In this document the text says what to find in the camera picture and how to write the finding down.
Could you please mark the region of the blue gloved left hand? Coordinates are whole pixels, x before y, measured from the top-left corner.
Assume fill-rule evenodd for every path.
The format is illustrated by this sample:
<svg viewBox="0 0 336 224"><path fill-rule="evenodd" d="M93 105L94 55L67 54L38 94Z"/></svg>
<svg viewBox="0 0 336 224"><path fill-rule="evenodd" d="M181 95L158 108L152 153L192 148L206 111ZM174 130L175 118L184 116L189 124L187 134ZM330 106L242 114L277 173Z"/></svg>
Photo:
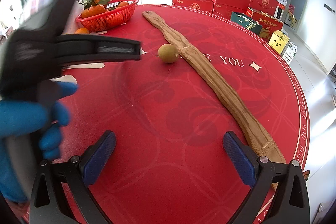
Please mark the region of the blue gloved left hand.
<svg viewBox="0 0 336 224"><path fill-rule="evenodd" d="M8 136L21 136L35 132L45 126L48 119L55 122L41 137L39 148L43 157L53 161L60 158L62 143L61 127L70 123L70 113L59 101L49 113L36 102L1 100L1 192L12 202L25 203L29 199L22 190L11 166L4 139Z"/></svg>

